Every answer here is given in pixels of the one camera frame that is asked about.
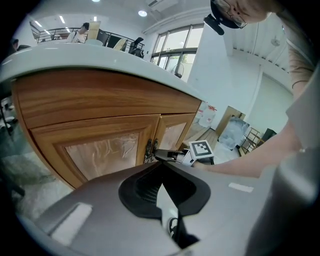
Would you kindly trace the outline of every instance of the floor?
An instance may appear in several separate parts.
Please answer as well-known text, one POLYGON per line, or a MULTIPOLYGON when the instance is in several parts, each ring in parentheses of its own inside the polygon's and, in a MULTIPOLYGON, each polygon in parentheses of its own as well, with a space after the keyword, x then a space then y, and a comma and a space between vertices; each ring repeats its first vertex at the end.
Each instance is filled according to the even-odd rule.
MULTIPOLYGON (((50 171, 37 157, 22 133, 19 123, 13 124, 11 136, 6 130, 0 131, 0 162, 3 171, 25 190, 21 198, 14 195, 14 202, 19 213, 36 220, 49 206, 72 192, 72 189, 51 175, 50 171)), ((190 128, 192 133, 199 132, 199 125, 190 128)), ((198 140, 207 140, 215 155, 215 164, 220 164, 239 157, 238 151, 230 151, 217 142, 218 136, 212 129, 206 131, 198 140)))

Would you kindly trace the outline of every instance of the ceiling light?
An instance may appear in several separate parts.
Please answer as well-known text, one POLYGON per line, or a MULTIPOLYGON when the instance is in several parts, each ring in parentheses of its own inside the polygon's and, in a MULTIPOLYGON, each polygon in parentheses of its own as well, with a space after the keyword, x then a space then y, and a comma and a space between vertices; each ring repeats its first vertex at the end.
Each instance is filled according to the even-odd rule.
POLYGON ((60 17, 60 20, 62 21, 62 23, 65 24, 64 17, 62 17, 62 16, 59 16, 59 17, 60 17))
POLYGON ((38 21, 34 21, 35 24, 37 24, 40 28, 42 28, 41 24, 38 21))
POLYGON ((146 17, 146 16, 148 15, 145 10, 140 10, 140 11, 138 12, 138 14, 139 14, 141 17, 146 17))

